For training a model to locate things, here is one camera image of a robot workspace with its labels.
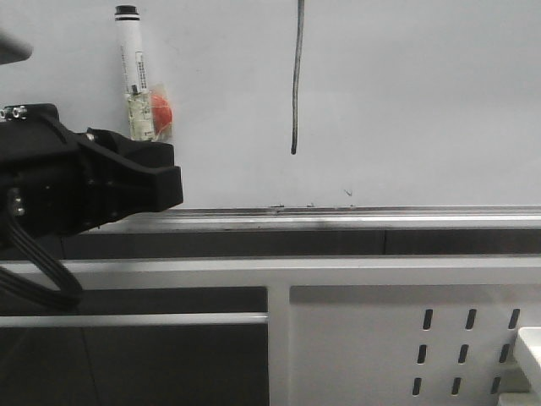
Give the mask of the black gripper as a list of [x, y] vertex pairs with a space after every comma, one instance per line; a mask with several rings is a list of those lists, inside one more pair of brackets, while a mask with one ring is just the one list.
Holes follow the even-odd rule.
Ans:
[[1, 110], [1, 247], [11, 230], [33, 238], [79, 233], [183, 202], [172, 145], [88, 128], [74, 132], [52, 104]]

